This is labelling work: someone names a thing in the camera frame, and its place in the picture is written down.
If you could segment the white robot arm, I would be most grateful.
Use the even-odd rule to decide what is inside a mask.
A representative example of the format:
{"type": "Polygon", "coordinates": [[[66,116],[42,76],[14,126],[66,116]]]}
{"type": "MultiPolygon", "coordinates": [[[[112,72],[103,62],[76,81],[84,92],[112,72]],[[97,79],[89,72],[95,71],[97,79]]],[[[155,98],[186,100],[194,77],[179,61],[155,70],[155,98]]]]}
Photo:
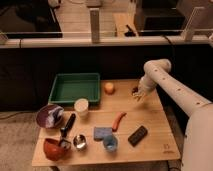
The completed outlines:
{"type": "Polygon", "coordinates": [[[138,96],[151,93],[159,85],[189,117],[181,171],[213,171],[213,102],[169,75],[168,59],[150,60],[138,84],[138,96]]]}

